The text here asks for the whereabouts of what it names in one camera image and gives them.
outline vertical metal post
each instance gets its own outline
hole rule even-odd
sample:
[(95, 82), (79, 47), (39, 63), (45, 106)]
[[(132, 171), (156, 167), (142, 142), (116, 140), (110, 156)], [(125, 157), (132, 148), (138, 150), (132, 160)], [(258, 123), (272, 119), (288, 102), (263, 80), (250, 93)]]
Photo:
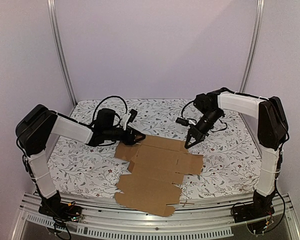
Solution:
[(252, 41), (251, 41), (251, 45), (250, 45), (248, 59), (247, 59), (246, 65), (245, 65), (245, 70), (244, 70), (241, 86), (239, 89), (240, 93), (245, 92), (247, 84), (248, 84), (252, 64), (253, 64), (256, 49), (257, 49), (257, 43), (258, 43), (258, 38), (259, 38), (259, 33), (260, 33), (260, 28), (261, 28), (261, 22), (262, 22), (262, 17), (264, 14), (264, 5), (265, 5), (265, 0), (258, 0), (257, 7), (256, 7)]
[(73, 86), (72, 86), (72, 83), (70, 80), (70, 75), (68, 72), (66, 58), (65, 58), (64, 50), (63, 50), (62, 43), (61, 43), (61, 37), (60, 37), (60, 32), (59, 32), (59, 27), (58, 27), (58, 22), (57, 22), (55, 0), (47, 0), (47, 4), (48, 4), (50, 22), (51, 22), (51, 27), (52, 27), (52, 33), (53, 33), (53, 37), (54, 37), (54, 43), (55, 43), (56, 51), (58, 54), (64, 83), (66, 86), (66, 90), (69, 94), (71, 103), (75, 107), (78, 102), (77, 102), (75, 92), (74, 92), (74, 89), (73, 89)]

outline floral tablecloth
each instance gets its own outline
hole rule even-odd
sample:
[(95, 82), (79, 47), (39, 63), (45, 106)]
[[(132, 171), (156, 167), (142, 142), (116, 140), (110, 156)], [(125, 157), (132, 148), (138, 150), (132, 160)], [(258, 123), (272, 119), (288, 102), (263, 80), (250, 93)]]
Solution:
[[(99, 101), (80, 101), (71, 117), (90, 123)], [(188, 128), (176, 124), (187, 99), (130, 99), (129, 109), (138, 111), (130, 125), (139, 131), (165, 138), (185, 140)], [(123, 115), (125, 107), (119, 99), (112, 98), (101, 108), (115, 109)], [(200, 119), (202, 114), (193, 106), (186, 108), (185, 117)], [(223, 122), (227, 130), (210, 132), (204, 142), (189, 149), (204, 155), (200, 175), (185, 175), (181, 199), (220, 197), (253, 192), (260, 174), (261, 157), (238, 113), (225, 111)], [(214, 130), (222, 129), (219, 121)], [(108, 147), (90, 147), (74, 140), (60, 137), (49, 160), (48, 167), (56, 188), (64, 193), (85, 197), (113, 198), (119, 192), (116, 183), (121, 174), (128, 174), (128, 163), (114, 158), (118, 144)]]

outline cardboard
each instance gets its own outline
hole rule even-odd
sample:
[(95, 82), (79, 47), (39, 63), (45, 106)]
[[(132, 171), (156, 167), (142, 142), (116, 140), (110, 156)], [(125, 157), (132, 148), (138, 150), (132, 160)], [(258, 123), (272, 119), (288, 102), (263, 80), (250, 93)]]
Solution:
[(119, 143), (114, 157), (129, 163), (131, 174), (121, 175), (116, 193), (117, 203), (128, 208), (167, 217), (178, 204), (185, 174), (199, 175), (203, 156), (188, 153), (185, 142), (149, 136), (133, 146)]

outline vent grille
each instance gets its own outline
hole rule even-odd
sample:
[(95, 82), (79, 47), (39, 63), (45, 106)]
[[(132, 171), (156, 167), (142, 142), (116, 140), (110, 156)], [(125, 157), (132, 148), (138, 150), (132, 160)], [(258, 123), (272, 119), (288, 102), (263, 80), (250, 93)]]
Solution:
[[(54, 225), (54, 221), (48, 216), (36, 215), (33, 213), (27, 214), (27, 220), (48, 228), (53, 228)], [(103, 240), (213, 240), (233, 236), (231, 227), (190, 233), (126, 233), (87, 227), (80, 225), (80, 223), (78, 224), (75, 232), (70, 232), (81, 236)]]

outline wall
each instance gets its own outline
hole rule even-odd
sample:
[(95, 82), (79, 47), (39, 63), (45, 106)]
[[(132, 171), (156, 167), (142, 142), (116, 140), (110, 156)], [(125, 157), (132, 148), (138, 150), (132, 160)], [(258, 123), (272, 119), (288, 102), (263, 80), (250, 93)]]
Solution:
[[(282, 100), (291, 139), (278, 184), (289, 193), (300, 223), (300, 0), (265, 1), (264, 7), (246, 92)], [(255, 121), (249, 123), (256, 133)]]
[(76, 96), (194, 98), (238, 90), (256, 0), (58, 0)]
[(69, 114), (45, 0), (0, 0), (0, 240), (9, 237), (33, 184), (16, 147), (15, 127), (36, 105)]

